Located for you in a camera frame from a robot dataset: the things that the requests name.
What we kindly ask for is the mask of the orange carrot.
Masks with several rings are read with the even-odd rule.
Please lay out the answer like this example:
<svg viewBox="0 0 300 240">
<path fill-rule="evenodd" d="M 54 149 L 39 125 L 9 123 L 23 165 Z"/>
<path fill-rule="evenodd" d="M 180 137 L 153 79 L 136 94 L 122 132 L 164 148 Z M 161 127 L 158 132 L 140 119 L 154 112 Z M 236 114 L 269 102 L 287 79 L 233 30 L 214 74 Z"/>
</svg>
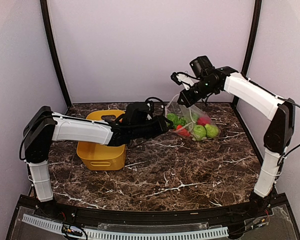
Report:
<svg viewBox="0 0 300 240">
<path fill-rule="evenodd" d="M 166 118 L 173 123 L 173 128 L 169 130 L 170 132 L 174 132 L 184 138 L 191 137 L 189 127 L 192 125 L 192 123 L 188 119 L 186 119 L 184 116 L 180 117 L 175 113 L 168 113 Z"/>
</svg>

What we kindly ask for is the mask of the clear zip top bag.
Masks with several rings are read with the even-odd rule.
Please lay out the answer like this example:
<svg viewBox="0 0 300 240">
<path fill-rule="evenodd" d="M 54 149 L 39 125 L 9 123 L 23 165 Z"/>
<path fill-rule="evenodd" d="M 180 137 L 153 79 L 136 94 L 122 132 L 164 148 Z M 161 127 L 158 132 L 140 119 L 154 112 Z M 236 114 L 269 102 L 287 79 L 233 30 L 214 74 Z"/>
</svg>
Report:
<svg viewBox="0 0 300 240">
<path fill-rule="evenodd" d="M 183 105 L 179 105 L 177 103 L 178 97 L 179 97 L 178 95 L 175 95 L 172 98 L 172 100 L 165 106 L 165 117 L 167 117 L 168 113 L 174 113 L 174 114 L 178 115 L 179 117 L 185 117 L 187 120 L 189 120 L 192 123 L 192 125 L 189 127 L 189 131 L 190 131 L 191 137 L 182 137 L 182 136 L 180 136 L 180 137 L 182 137 L 184 139 L 191 139 L 193 141 L 196 141 L 196 140 L 193 139 L 192 130 L 193 130 L 193 128 L 194 128 L 195 125 L 198 125 L 197 124 L 198 118 L 200 118 L 200 117 L 208 117 L 208 118 L 210 118 L 210 117 L 204 111 L 200 110 L 195 105 L 192 105 L 191 107 L 185 107 Z M 211 125 L 217 126 L 213 122 L 212 119 L 211 119 Z M 201 140 L 201 141 L 205 141 L 205 140 L 209 140 L 209 139 L 215 139 L 215 138 L 207 138 L 206 137 L 206 139 Z"/>
</svg>

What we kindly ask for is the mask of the red tomato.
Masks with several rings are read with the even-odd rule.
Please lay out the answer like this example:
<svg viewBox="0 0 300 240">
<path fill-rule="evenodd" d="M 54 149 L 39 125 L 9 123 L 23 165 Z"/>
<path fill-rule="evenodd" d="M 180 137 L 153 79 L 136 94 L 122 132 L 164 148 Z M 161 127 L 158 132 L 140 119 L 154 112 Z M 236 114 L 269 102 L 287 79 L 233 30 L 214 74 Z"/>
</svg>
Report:
<svg viewBox="0 0 300 240">
<path fill-rule="evenodd" d="M 212 120 L 209 117 L 199 117 L 196 122 L 198 125 L 205 126 L 207 124 L 211 124 Z"/>
</svg>

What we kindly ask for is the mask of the green cabbage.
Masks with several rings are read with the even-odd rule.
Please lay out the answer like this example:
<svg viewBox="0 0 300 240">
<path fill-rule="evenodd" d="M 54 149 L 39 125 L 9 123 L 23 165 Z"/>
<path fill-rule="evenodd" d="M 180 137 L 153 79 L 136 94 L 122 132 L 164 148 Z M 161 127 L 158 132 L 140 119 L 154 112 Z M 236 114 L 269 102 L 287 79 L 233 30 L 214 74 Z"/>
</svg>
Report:
<svg viewBox="0 0 300 240">
<path fill-rule="evenodd" d="M 202 141 L 207 138 L 207 131 L 202 125 L 195 125 L 192 129 L 192 137 L 195 141 Z"/>
<path fill-rule="evenodd" d="M 220 131 L 218 127 L 213 124 L 206 124 L 204 128 L 206 130 L 206 137 L 209 139 L 213 139 L 219 135 Z"/>
</svg>

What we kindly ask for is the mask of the yellow plastic basket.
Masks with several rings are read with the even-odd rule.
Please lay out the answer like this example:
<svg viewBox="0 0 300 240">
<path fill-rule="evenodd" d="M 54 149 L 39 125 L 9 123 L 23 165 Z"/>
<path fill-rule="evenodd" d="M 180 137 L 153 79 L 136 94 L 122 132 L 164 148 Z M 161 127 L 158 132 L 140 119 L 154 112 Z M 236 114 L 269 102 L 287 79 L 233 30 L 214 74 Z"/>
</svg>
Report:
<svg viewBox="0 0 300 240">
<path fill-rule="evenodd" d="M 117 171 L 124 167 L 126 146 L 108 146 L 113 136 L 111 127 L 103 117 L 118 117 L 122 110 L 99 110 L 90 113 L 91 120 L 80 131 L 76 153 L 89 170 Z"/>
</svg>

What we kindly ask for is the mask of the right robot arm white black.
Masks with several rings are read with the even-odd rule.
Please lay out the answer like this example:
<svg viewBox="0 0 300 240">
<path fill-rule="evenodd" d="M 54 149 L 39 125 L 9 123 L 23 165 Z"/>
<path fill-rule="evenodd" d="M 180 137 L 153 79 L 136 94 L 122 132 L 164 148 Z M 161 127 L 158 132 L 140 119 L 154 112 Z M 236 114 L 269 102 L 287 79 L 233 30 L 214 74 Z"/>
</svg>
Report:
<svg viewBox="0 0 300 240">
<path fill-rule="evenodd" d="M 175 83 L 184 87 L 179 93 L 178 104 L 189 108 L 201 99 L 225 91 L 248 103 L 270 121 L 263 137 L 265 151 L 258 180 L 244 211 L 256 217 L 269 205 L 284 161 L 291 153 L 288 146 L 295 130 L 298 104 L 261 87 L 230 66 L 214 67 L 205 55 L 192 60 L 190 66 L 194 76 L 185 72 L 171 75 Z"/>
</svg>

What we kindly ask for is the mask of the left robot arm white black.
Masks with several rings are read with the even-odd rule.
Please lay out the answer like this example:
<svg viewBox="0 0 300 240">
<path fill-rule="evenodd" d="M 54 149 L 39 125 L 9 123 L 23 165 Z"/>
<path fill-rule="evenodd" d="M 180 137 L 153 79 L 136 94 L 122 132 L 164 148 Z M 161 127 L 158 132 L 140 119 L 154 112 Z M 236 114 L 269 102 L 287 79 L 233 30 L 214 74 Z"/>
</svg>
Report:
<svg viewBox="0 0 300 240">
<path fill-rule="evenodd" d="M 50 146 L 53 141 L 77 141 L 120 147 L 135 139 L 153 139 L 174 128 L 166 112 L 155 115 L 156 97 L 130 103 L 114 120 L 90 120 L 53 112 L 42 106 L 23 130 L 19 159 L 26 162 L 41 210 L 57 218 L 60 206 L 53 201 L 48 169 Z"/>
</svg>

